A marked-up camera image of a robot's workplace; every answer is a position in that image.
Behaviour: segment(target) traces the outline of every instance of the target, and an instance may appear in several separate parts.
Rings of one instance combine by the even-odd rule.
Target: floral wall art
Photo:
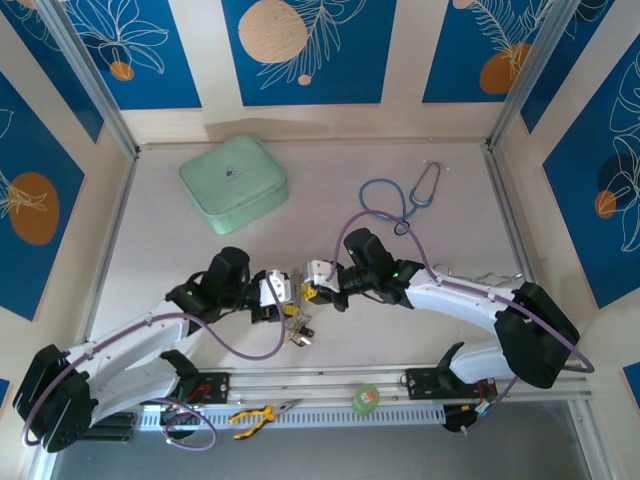
[[[582,0],[540,74],[521,114],[529,132],[536,127],[615,0]]]
[[[167,0],[68,0],[64,9],[121,109],[200,107]]]
[[[424,103],[499,102],[553,0],[450,0]]]
[[[640,37],[544,169],[598,305],[640,287]]]
[[[32,0],[0,0],[0,11],[96,142],[104,120],[45,27]]]
[[[35,318],[83,179],[0,73],[0,307]]]
[[[395,0],[223,0],[244,106],[379,103]]]

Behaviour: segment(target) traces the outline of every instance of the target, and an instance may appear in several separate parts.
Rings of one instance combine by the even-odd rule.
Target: white table surface
[[[174,286],[208,267],[224,246],[244,249],[251,271],[302,267],[329,259],[342,225],[361,210],[358,189],[374,177],[388,177],[408,193],[422,173],[423,159],[443,171],[431,207],[410,219],[432,263],[445,262],[454,274],[517,273],[502,218],[476,144],[419,142],[277,143],[270,149],[285,166],[290,198],[282,206],[229,235],[211,231],[187,196],[178,168],[207,147],[143,150],[108,268],[91,338],[152,308]],[[367,191],[371,208],[398,213],[391,186]],[[419,261],[411,238],[393,234],[393,224],[364,218],[395,258]],[[341,262],[349,265],[346,252]],[[331,367],[435,363],[456,341],[487,334],[452,317],[351,298],[346,313],[312,306],[313,345],[286,345],[260,363],[238,359],[199,332],[179,347],[199,368]],[[214,328],[235,348],[250,354],[271,350],[277,324],[251,325],[248,312],[229,315]]]

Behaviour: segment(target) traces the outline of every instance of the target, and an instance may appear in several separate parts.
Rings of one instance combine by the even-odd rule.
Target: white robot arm
[[[438,368],[441,387],[456,394],[465,385],[487,378],[518,376],[538,387],[550,388],[570,351],[523,314],[496,298],[526,306],[569,343],[580,335],[562,311],[538,285],[525,282],[518,289],[494,288],[438,274],[434,279],[423,264],[394,260],[368,229],[351,232],[344,241],[354,266],[314,260],[307,264],[307,281],[315,289],[314,303],[348,307],[350,295],[375,292],[384,303],[426,309],[462,319],[496,338],[472,345],[456,344]]]
[[[496,337],[451,347],[429,377],[429,389],[445,394],[440,398],[468,398],[464,394],[469,385],[496,377],[518,376],[536,387],[550,388],[568,359],[569,350],[557,339],[495,298],[525,305],[572,345],[578,342],[573,325],[535,284],[511,290],[445,275],[433,278],[423,264],[394,260],[367,229],[353,231],[344,243],[354,266],[343,268],[318,260],[308,263],[306,291],[311,294],[305,298],[311,302],[332,303],[344,311],[349,296],[372,291],[384,303],[442,312]],[[245,252],[227,247],[207,271],[194,274],[153,311],[105,339],[66,352],[54,345],[38,352],[13,404],[44,448],[59,451],[101,419],[141,402],[169,396],[188,400],[196,388],[198,371],[186,356],[171,348],[198,328],[219,320],[226,314],[221,313],[223,309],[227,313],[249,310],[252,323],[280,318],[274,308],[276,298],[280,304],[294,301],[291,281],[277,270],[259,272],[250,280],[248,266]],[[333,269],[337,275],[331,277]],[[197,322],[182,318],[185,314]],[[135,331],[125,335],[130,329]],[[114,336],[119,340],[100,346]],[[45,389],[51,395],[42,400]]]

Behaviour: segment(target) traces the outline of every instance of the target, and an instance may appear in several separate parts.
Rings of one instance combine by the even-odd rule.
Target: green tape roll
[[[380,403],[380,392],[374,385],[361,385],[356,390],[356,394],[351,402],[353,410],[358,415],[368,415]]]

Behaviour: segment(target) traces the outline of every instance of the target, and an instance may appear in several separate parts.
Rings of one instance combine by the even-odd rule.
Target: mint green box
[[[286,172],[252,135],[239,135],[189,160],[180,177],[202,218],[221,235],[289,198]]]

